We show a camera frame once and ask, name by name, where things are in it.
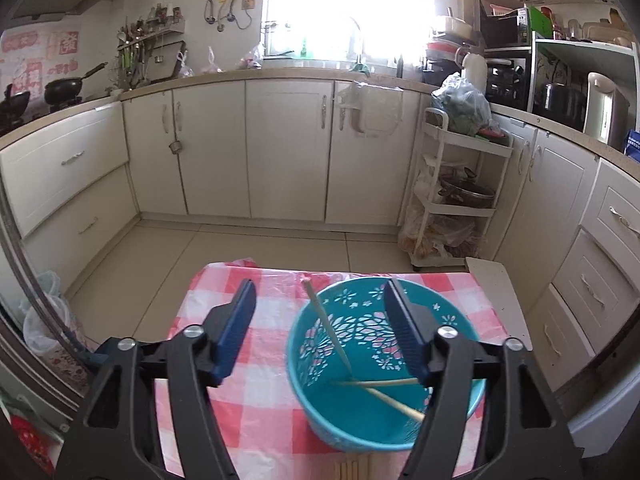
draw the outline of small table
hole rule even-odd
[[[259,269],[252,260],[239,260],[209,264],[191,281],[169,337],[190,324],[201,323],[212,307],[228,303],[243,279],[252,280],[257,289],[254,318],[236,367],[221,387],[209,389],[220,431],[241,480],[398,477],[408,452],[351,454],[332,449],[309,428],[287,380],[285,348],[289,329],[298,311],[308,302],[301,280],[309,278],[315,290],[321,290],[360,276],[363,274]],[[500,318],[472,274],[395,276],[428,286],[445,296],[469,318],[482,341],[501,343],[507,337]],[[165,381],[156,384],[156,397],[165,465],[168,471],[182,475]],[[472,468],[483,405],[482,402],[466,424],[456,475]]]

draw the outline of white drawer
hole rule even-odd
[[[120,102],[58,121],[2,150],[4,185],[22,236],[128,160]]]
[[[640,288],[640,183],[601,159],[581,223]]]
[[[626,277],[584,231],[578,234],[554,285],[596,352],[616,335],[640,301]]]
[[[23,240],[23,245],[35,270],[55,270],[66,290],[135,215],[122,166],[71,199]]]
[[[595,352],[556,288],[549,285],[526,317],[533,352],[552,390],[586,366]]]

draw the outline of wall socket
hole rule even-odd
[[[255,0],[242,0],[242,10],[255,9]]]

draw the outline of red and white tablecloth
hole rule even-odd
[[[210,309],[228,303],[240,282],[257,288],[254,318],[232,375],[209,389],[216,418],[242,480],[327,480],[345,455],[328,447],[311,431],[289,386],[285,348],[297,312],[307,303],[300,283],[311,279],[315,290],[362,274],[258,269],[251,260],[209,264],[192,280],[169,337],[201,323]],[[471,321],[481,340],[502,342],[506,331],[471,274],[396,274],[441,293]],[[183,475],[175,444],[166,383],[158,381],[158,426],[166,468]],[[482,421],[482,404],[471,416],[458,458],[456,475],[471,469]],[[373,453],[369,478],[392,480],[408,453]]]

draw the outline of frying pan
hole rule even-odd
[[[13,86],[13,84],[6,86],[6,90],[4,91],[4,101],[0,103],[0,114],[18,119],[27,109],[31,92],[20,92],[16,95],[11,95],[11,89]]]
[[[100,72],[106,66],[106,62],[100,63],[100,65],[92,68],[82,77],[67,77],[47,83],[44,87],[44,101],[48,105],[59,105],[75,98],[82,90],[82,80],[87,79],[96,72]]]

